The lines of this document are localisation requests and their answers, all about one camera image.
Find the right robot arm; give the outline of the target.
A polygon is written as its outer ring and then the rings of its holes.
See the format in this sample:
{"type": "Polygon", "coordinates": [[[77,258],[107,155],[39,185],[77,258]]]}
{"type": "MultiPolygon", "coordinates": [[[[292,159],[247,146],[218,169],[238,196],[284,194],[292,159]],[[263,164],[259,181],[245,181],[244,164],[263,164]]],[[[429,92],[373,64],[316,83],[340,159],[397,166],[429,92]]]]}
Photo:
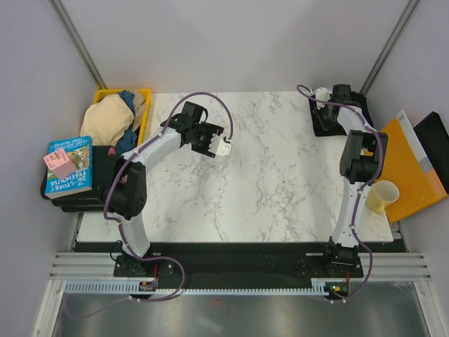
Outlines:
{"type": "Polygon", "coordinates": [[[382,172],[388,136],[373,127],[365,96],[348,84],[312,91],[309,107],[315,136],[347,137],[339,164],[340,214],[321,259],[322,270],[334,277],[359,262],[358,230],[368,193],[382,172]]]}

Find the black t shirt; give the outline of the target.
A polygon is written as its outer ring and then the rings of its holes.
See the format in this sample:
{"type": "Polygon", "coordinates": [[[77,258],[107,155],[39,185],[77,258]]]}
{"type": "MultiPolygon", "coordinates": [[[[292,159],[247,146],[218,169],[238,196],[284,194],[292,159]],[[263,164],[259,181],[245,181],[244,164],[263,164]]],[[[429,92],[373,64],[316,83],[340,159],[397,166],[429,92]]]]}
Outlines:
{"type": "MultiPolygon", "coordinates": [[[[315,91],[313,91],[313,93],[314,97],[320,100],[328,101],[332,98],[331,92],[324,87],[316,89],[315,91]]],[[[366,118],[368,123],[371,126],[373,126],[373,120],[368,110],[368,103],[366,97],[355,91],[352,91],[350,96],[351,101],[354,103],[354,105],[357,105],[362,109],[363,116],[366,118]]],[[[324,112],[325,107],[323,105],[318,104],[313,100],[309,100],[309,109],[311,112],[312,128],[316,137],[346,135],[344,129],[339,124],[331,126],[329,129],[324,129],[324,127],[322,127],[321,122],[319,120],[319,116],[316,113],[324,112]]]]}

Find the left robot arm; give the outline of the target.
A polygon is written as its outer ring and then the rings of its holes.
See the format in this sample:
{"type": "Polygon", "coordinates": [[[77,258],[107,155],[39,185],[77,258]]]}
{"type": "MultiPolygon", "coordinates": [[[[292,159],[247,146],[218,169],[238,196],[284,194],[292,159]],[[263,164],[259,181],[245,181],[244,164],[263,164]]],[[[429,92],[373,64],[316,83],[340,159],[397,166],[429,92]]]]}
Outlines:
{"type": "Polygon", "coordinates": [[[154,259],[146,254],[150,241],[141,215],[147,203],[147,174],[185,145],[211,158],[231,152],[232,138],[223,136],[224,128],[207,119],[206,108],[186,102],[180,113],[170,113],[148,141],[105,159],[106,173],[101,184],[103,216],[118,224],[123,250],[132,256],[130,269],[139,276],[148,275],[154,268],[154,259]]]}

